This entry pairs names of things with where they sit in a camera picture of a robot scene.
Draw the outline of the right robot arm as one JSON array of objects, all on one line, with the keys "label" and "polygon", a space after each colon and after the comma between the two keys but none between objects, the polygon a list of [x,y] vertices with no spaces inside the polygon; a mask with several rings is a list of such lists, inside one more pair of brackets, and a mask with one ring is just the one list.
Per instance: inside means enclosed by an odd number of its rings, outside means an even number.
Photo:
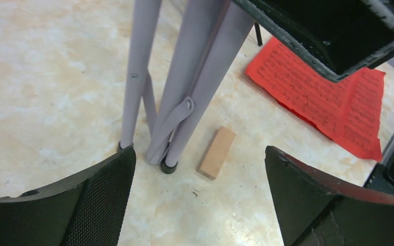
[{"label": "right robot arm", "polygon": [[[237,1],[237,5],[334,83],[394,58],[394,1]],[[394,195],[394,134],[364,186]]]}]

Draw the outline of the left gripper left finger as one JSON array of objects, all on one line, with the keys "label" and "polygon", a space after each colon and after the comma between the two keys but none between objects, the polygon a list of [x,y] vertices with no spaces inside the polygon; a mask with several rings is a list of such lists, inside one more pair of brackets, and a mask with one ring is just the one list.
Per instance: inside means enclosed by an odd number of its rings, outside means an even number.
[{"label": "left gripper left finger", "polygon": [[0,198],[0,245],[117,245],[136,167],[132,146],[49,185]]}]

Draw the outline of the white music stand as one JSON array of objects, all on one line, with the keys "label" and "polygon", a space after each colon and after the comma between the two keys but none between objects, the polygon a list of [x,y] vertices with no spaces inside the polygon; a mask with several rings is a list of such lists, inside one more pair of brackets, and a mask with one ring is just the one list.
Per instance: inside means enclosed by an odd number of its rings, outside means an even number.
[{"label": "white music stand", "polygon": [[161,103],[148,69],[161,1],[135,1],[118,150],[133,144],[140,104],[150,144],[146,160],[171,174],[255,21],[238,1],[189,1]]}]

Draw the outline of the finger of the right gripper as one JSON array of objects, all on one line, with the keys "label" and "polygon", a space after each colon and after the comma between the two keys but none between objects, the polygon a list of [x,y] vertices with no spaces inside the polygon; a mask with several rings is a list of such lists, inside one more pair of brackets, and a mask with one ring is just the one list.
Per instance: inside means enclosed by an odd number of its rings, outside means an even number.
[{"label": "finger of the right gripper", "polygon": [[394,58],[394,1],[237,1],[265,30],[327,80]]}]

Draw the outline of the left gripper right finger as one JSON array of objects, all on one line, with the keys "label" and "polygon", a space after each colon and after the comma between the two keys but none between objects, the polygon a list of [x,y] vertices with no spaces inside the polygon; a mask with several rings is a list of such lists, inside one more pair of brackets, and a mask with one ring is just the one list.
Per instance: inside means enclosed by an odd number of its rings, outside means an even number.
[{"label": "left gripper right finger", "polygon": [[284,245],[394,245],[394,195],[346,182],[267,146]]}]

